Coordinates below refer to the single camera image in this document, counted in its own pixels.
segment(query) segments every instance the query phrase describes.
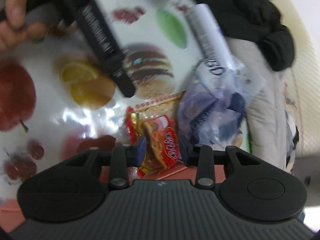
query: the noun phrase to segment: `human hand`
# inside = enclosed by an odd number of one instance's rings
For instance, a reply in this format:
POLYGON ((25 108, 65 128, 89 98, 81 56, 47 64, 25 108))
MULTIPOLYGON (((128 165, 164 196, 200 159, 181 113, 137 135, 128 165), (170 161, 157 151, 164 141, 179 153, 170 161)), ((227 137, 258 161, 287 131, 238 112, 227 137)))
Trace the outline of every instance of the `human hand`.
POLYGON ((6 0, 7 19, 0 22, 0 53, 15 49, 24 41, 45 36, 47 26, 32 23, 25 26, 27 0, 6 0))

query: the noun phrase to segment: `gray fabric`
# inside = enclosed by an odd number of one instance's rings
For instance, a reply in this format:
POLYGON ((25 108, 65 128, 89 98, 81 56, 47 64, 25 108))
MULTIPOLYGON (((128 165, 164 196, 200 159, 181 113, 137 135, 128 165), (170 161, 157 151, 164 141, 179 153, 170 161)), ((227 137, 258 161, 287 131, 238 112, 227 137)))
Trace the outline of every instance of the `gray fabric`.
POLYGON ((239 60, 266 79, 264 88, 247 108, 252 154, 284 170, 287 123, 283 74, 271 70, 255 43, 232 38, 227 38, 227 42, 239 60))

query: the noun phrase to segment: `black cloth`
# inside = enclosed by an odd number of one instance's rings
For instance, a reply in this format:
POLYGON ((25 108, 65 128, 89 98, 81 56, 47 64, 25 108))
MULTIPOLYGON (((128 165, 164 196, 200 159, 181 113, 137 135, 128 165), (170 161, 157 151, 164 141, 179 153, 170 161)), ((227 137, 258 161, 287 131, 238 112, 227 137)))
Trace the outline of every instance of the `black cloth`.
POLYGON ((292 36, 269 0, 195 1, 209 5, 225 36, 255 42, 274 71, 292 65, 292 36))
POLYGON ((296 126, 296 136, 293 138, 293 149, 297 147, 297 144, 299 142, 299 130, 298 127, 296 126))

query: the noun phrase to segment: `red snack wrapper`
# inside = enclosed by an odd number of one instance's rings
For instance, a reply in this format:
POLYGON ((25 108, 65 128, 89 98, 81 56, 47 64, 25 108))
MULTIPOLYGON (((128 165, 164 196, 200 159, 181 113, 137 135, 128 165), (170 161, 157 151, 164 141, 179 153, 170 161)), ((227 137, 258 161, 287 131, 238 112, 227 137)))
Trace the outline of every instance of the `red snack wrapper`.
POLYGON ((150 152, 138 169, 139 177, 142 178, 151 170, 167 170, 176 164, 179 156, 179 145, 178 137, 171 127, 174 124, 175 122, 167 116, 144 122, 144 134, 150 143, 150 152))
POLYGON ((128 113, 127 119, 125 120, 130 141, 135 144, 139 136, 143 136, 144 132, 142 129, 143 121, 139 118, 139 113, 128 113))

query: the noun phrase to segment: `plastic bag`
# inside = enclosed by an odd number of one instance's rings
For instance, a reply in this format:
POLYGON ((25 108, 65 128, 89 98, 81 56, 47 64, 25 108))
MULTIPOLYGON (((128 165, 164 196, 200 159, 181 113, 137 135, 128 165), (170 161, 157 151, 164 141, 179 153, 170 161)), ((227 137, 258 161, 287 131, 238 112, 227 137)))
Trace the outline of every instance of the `plastic bag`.
POLYGON ((137 177, 158 171, 166 171, 173 167, 179 157, 179 145, 175 121, 180 96, 173 97, 165 103, 141 109, 135 112, 129 108, 125 120, 131 143, 138 136, 147 137, 147 153, 137 169, 137 177))
POLYGON ((237 91, 243 96, 246 107, 248 107, 254 97, 262 90, 266 80, 238 58, 233 57, 233 61, 236 70, 237 91))
POLYGON ((179 105, 179 134, 193 144, 231 143, 245 113, 236 80, 233 69, 201 62, 179 105))

